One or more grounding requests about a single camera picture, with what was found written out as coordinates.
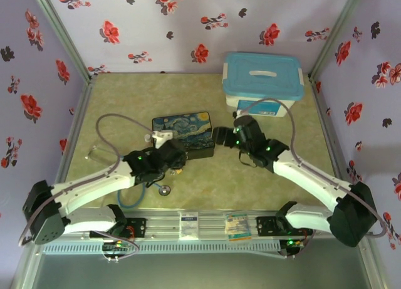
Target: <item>sticker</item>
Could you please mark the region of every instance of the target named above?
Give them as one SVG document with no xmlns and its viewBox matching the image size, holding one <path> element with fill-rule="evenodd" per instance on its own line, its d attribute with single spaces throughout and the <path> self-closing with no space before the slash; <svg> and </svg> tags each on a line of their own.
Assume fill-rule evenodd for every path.
<svg viewBox="0 0 401 289">
<path fill-rule="evenodd" d="M 228 241 L 230 242 L 252 239 L 247 214 L 232 213 L 226 215 L 226 234 L 228 235 Z"/>
<path fill-rule="evenodd" d="M 245 109 L 248 106 L 252 105 L 255 103 L 255 101 L 250 101 L 250 100 L 240 100 L 238 101 L 238 107 L 237 110 Z M 278 110 L 280 109 L 280 104 L 279 103 L 274 103 L 274 102 L 262 102 L 259 104 L 256 104 L 253 106 L 250 110 L 250 114 L 254 115 L 277 115 Z"/>
<path fill-rule="evenodd" d="M 198 240 L 198 213 L 183 212 L 180 213 L 180 240 Z"/>
</svg>

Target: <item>plastic storage box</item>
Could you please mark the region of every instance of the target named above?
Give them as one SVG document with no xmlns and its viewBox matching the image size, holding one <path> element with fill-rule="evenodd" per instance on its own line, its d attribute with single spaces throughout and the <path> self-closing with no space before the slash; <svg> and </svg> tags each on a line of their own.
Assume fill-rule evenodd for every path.
<svg viewBox="0 0 401 289">
<path fill-rule="evenodd" d="M 255 53 L 228 54 L 223 68 L 223 89 L 230 112 L 245 109 L 262 98 L 275 98 L 290 108 L 305 94 L 302 69 L 295 57 Z M 251 115 L 284 117 L 275 102 L 262 102 Z"/>
</svg>

